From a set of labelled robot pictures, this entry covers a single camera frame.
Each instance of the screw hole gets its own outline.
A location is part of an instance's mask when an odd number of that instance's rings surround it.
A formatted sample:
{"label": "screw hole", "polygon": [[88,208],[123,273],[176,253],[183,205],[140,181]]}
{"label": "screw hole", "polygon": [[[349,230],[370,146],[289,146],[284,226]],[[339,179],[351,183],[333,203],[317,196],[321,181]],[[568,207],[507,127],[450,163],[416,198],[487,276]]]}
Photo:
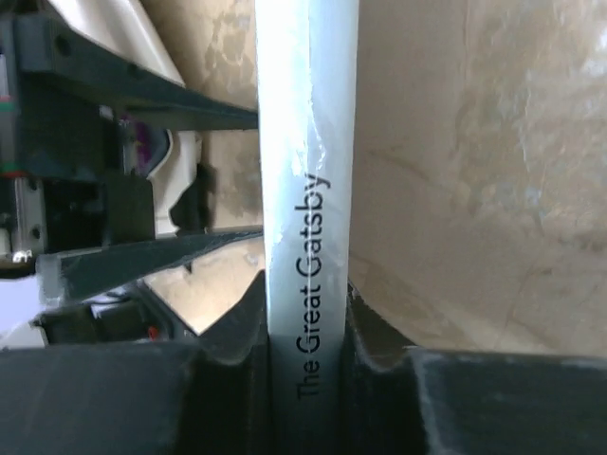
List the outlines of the screw hole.
{"label": "screw hole", "polygon": [[41,232],[40,232],[40,228],[39,228],[39,227],[34,227],[34,228],[31,230],[31,236],[32,236],[34,239],[36,239],[36,240],[40,240],[41,235],[42,235],[42,234],[41,234]]}
{"label": "screw hole", "polygon": [[143,78],[143,71],[136,64],[129,64],[126,67],[126,74],[133,79]]}
{"label": "screw hole", "polygon": [[55,37],[55,48],[64,57],[69,57],[72,53],[72,46],[69,44],[69,41],[61,35]]}

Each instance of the white object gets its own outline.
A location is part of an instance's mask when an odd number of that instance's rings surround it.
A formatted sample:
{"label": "white object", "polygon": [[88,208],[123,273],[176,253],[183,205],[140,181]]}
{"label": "white object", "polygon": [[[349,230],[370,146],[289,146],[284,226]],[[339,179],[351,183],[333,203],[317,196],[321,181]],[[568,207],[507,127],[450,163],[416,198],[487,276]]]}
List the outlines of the white object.
{"label": "white object", "polygon": [[255,7],[277,451],[336,453],[359,2]]}
{"label": "white object", "polygon": [[[170,81],[184,85],[175,64],[139,0],[50,0],[81,35]],[[193,183],[200,147],[194,132],[171,133],[171,148],[150,173],[156,234],[176,231],[169,210]]]}
{"label": "white object", "polygon": [[0,350],[18,348],[44,348],[47,345],[45,331],[24,322],[0,334]]}

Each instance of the dark gray metal bar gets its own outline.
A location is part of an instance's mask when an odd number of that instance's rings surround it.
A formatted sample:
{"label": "dark gray metal bar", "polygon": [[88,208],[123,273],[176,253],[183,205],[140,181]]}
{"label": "dark gray metal bar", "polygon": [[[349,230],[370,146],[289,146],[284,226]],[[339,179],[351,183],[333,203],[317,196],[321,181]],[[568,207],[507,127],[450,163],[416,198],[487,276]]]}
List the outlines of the dark gray metal bar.
{"label": "dark gray metal bar", "polygon": [[160,270],[190,263],[233,242],[260,237],[254,227],[43,255],[36,263],[46,307],[78,303]]}
{"label": "dark gray metal bar", "polygon": [[16,16],[13,21],[19,70],[44,83],[171,130],[257,128],[256,112],[165,80],[46,14]]}

